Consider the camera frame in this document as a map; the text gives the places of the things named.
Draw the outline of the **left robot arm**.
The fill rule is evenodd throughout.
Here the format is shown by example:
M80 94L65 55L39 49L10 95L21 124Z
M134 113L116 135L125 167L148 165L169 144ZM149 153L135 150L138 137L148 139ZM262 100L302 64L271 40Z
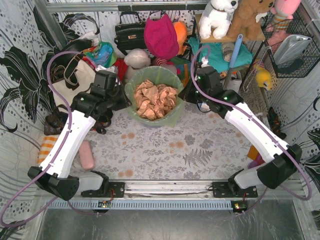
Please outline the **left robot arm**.
M106 197L112 194L109 177L91 170L71 176L71 166L87 133L96 123L109 127L113 112L131 105L116 73L100 70L89 92L82 91L72 100L68 118L55 145L40 166L32 166L27 175L40 189L65 201L76 193L83 197Z

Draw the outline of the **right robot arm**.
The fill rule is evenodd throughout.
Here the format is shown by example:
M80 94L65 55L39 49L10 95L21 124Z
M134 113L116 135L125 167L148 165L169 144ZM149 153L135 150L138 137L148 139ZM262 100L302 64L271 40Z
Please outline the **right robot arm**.
M212 66L200 67L188 83L185 100L206 104L211 112L236 127L256 148L264 163L240 170L229 179L229 189L235 194L240 189L264 185L276 189L296 171L302 149L289 145L268 129L250 110L234 90L225 90L219 73Z

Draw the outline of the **blue trash bin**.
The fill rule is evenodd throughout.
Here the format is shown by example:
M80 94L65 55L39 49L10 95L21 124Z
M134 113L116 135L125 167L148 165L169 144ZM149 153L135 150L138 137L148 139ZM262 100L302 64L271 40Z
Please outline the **blue trash bin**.
M149 120L146 118L138 118L137 122L147 128L161 128L161 127L169 127L168 122L163 119Z

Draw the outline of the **blue lint roller mop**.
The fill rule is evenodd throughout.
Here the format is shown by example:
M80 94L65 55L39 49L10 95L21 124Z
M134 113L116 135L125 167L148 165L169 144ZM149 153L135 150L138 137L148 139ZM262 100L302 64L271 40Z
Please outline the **blue lint roller mop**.
M239 34L237 36L236 42L234 44L232 56L229 61L229 68L228 68L227 76L225 77L225 80L223 82L223 88L225 90L227 89L228 84L231 80L231 75L234 70L234 65L235 65L242 41L243 41L243 35ZM203 111L204 113L208 113L210 111L209 106L206 103L198 103L197 106L199 107L199 110Z

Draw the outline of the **green trash bag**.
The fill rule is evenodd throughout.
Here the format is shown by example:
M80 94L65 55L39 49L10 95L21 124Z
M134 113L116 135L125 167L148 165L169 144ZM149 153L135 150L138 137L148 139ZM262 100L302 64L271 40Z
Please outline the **green trash bag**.
M125 94L132 105L129 115L146 127L173 128L184 108L178 97L184 89L176 74L160 66L138 70L125 84Z

